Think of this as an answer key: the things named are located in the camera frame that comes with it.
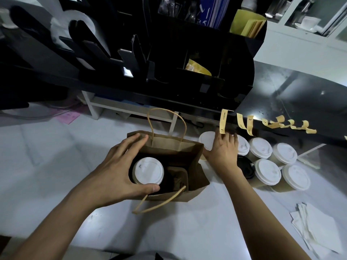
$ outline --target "white teacup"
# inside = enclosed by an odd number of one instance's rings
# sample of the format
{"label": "white teacup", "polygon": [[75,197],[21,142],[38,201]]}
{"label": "white teacup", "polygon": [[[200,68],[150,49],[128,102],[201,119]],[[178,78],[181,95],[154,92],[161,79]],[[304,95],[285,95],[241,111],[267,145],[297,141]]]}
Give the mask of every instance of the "white teacup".
{"label": "white teacup", "polygon": [[305,16],[301,22],[301,28],[306,30],[313,30],[316,25],[321,21],[321,19],[311,16]]}

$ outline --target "paper bag handle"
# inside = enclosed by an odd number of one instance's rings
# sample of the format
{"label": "paper bag handle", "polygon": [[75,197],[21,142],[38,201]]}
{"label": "paper bag handle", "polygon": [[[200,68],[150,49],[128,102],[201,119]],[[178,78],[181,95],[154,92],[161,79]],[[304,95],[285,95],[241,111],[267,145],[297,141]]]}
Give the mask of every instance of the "paper bag handle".
{"label": "paper bag handle", "polygon": [[144,213],[147,213],[147,212],[149,212],[149,211],[153,211],[153,210],[155,210],[155,209],[157,209],[157,208],[159,208],[159,207],[162,207],[163,205],[165,205],[165,204],[169,203],[170,201],[172,201],[173,199],[175,199],[181,192],[184,191],[185,188],[186,188],[186,186],[183,186],[180,190],[178,190],[178,192],[176,192],[173,196],[171,196],[171,197],[170,197],[169,199],[167,199],[166,201],[163,201],[161,204],[158,204],[158,205],[156,205],[156,206],[153,206],[153,207],[148,208],[148,209],[143,210],[143,211],[137,211],[137,210],[140,208],[141,204],[142,204],[142,203],[146,200],[146,198],[148,197],[148,195],[146,195],[146,196],[142,199],[142,201],[138,204],[138,206],[135,208],[135,210],[132,211],[132,213],[133,213],[133,214],[144,214]]}
{"label": "paper bag handle", "polygon": [[162,109],[162,108],[160,108],[160,107],[156,107],[156,108],[150,109],[150,110],[148,110],[148,112],[147,112],[147,120],[148,120],[148,122],[150,123],[150,127],[151,127],[151,130],[152,130],[152,140],[154,139],[154,130],[153,130],[152,123],[151,123],[151,121],[150,121],[150,111],[151,111],[151,110],[156,110],[156,109],[161,109],[161,110],[165,110],[165,111],[171,112],[171,113],[173,113],[174,115],[176,115],[177,117],[179,117],[179,118],[183,121],[183,123],[184,123],[184,133],[183,133],[183,136],[182,136],[182,138],[181,138],[181,140],[180,140],[180,142],[182,142],[182,140],[183,140],[183,138],[184,138],[184,136],[186,135],[186,132],[187,132],[187,124],[186,124],[186,122],[185,122],[184,119],[183,119],[180,115],[178,115],[177,113],[175,113],[175,112],[173,112],[173,111],[171,111],[171,110],[169,110],[169,109]]}

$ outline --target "fingernail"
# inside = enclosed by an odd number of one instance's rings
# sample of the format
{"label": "fingernail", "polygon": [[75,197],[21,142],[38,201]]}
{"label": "fingernail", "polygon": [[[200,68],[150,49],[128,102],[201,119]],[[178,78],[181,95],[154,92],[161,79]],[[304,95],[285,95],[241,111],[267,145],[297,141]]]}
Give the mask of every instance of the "fingernail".
{"label": "fingernail", "polygon": [[153,192],[157,192],[160,190],[160,186],[159,185],[153,185]]}

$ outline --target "white plastic lid stack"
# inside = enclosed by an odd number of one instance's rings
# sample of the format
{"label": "white plastic lid stack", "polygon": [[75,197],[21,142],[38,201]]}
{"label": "white plastic lid stack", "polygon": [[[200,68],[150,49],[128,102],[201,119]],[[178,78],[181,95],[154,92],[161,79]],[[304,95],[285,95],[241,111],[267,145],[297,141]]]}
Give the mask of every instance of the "white plastic lid stack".
{"label": "white plastic lid stack", "polygon": [[241,156],[246,156],[249,152],[249,143],[248,141],[240,136],[240,135],[237,135],[237,140],[239,142],[239,146],[238,146],[238,155],[241,155]]}
{"label": "white plastic lid stack", "polygon": [[164,178],[164,167],[155,158],[142,158],[135,163],[132,169],[132,178],[137,184],[161,184]]}
{"label": "white plastic lid stack", "polygon": [[265,139],[253,138],[249,141],[249,151],[261,159],[267,159],[272,154],[272,147]]}
{"label": "white plastic lid stack", "polygon": [[254,163],[255,175],[266,185],[275,185],[281,179],[281,171],[272,161],[259,159]]}
{"label": "white plastic lid stack", "polygon": [[276,158],[284,164],[293,164],[298,158],[296,150],[291,145],[286,143],[276,144],[272,148],[272,151]]}
{"label": "white plastic lid stack", "polygon": [[284,166],[282,176],[292,188],[299,191],[306,191],[311,185],[311,180],[306,171],[297,165]]}
{"label": "white plastic lid stack", "polygon": [[202,133],[199,137],[199,142],[204,144],[206,150],[211,150],[213,146],[213,141],[215,140],[214,131],[206,131]]}

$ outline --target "glossy black surface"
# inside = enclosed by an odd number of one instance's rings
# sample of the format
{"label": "glossy black surface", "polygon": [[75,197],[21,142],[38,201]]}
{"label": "glossy black surface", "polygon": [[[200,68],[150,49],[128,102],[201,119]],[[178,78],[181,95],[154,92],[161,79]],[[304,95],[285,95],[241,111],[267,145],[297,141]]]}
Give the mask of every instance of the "glossy black surface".
{"label": "glossy black surface", "polygon": [[[0,0],[0,5],[9,8],[13,0]],[[20,4],[46,27],[50,15],[41,7]],[[32,68],[23,63],[15,65],[7,58],[0,58],[2,75],[13,73],[39,78],[42,81],[61,86],[74,87],[107,96],[115,96],[152,106],[172,109],[192,115],[219,120],[221,109],[235,110],[244,116],[255,115],[257,120],[275,120],[284,115],[294,119],[297,126],[301,120],[308,120],[310,128],[318,131],[315,135],[304,131],[268,129],[260,121],[254,128],[268,130],[282,135],[310,139],[327,144],[347,147],[347,87],[297,71],[255,62],[253,89],[238,106],[234,99],[217,95],[187,95],[183,89],[167,84],[139,83],[136,79],[121,75],[101,76],[79,71],[76,67],[43,46],[20,29],[2,29],[5,40],[0,46],[8,45]],[[232,86],[242,82],[240,72]],[[190,82],[182,81],[184,86]],[[235,113],[230,112],[228,122],[237,123]]]}

